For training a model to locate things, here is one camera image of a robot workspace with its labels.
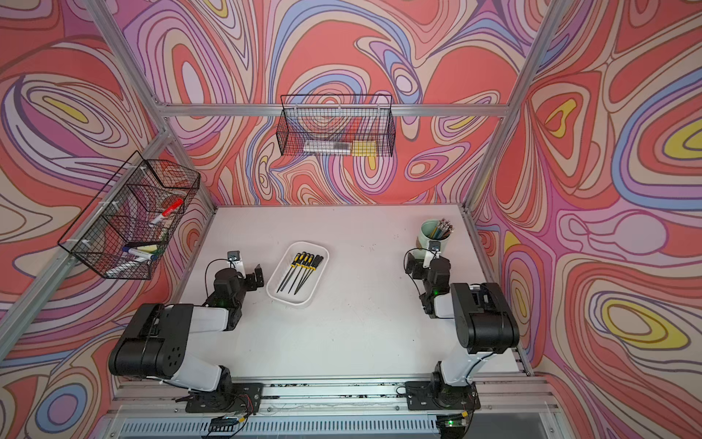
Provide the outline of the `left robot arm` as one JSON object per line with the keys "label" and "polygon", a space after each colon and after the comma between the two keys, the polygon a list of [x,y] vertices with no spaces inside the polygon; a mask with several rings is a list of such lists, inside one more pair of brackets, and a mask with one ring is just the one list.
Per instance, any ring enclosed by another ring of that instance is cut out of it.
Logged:
{"label": "left robot arm", "polygon": [[204,305],[140,305],[109,356],[110,373],[162,380],[196,393],[218,391],[229,370],[199,358],[188,340],[192,335],[234,330],[246,294],[264,285],[260,266],[249,274],[225,268],[215,274],[213,293]]}

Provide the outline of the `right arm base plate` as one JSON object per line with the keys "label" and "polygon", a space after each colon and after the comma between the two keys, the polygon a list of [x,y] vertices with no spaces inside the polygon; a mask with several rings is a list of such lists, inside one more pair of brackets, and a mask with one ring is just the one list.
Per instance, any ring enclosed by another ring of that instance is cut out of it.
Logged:
{"label": "right arm base plate", "polygon": [[434,382],[405,382],[404,390],[410,411],[473,412],[481,409],[475,384],[453,387]]}

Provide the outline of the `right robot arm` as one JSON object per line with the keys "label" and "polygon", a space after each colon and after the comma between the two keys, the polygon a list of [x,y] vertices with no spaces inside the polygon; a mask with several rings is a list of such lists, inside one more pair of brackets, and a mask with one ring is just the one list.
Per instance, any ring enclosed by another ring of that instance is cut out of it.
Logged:
{"label": "right robot arm", "polygon": [[424,313],[455,328],[457,346],[433,373],[437,389],[471,385],[488,360],[517,347],[517,321],[498,284],[453,283],[451,262],[427,250],[407,251],[403,266]]}

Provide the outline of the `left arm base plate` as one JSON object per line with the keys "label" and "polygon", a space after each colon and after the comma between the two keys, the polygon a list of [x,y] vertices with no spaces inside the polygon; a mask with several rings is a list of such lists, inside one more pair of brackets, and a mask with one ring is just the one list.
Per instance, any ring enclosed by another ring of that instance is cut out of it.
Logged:
{"label": "left arm base plate", "polygon": [[263,384],[225,383],[215,391],[192,391],[186,397],[187,413],[258,413],[263,399]]}

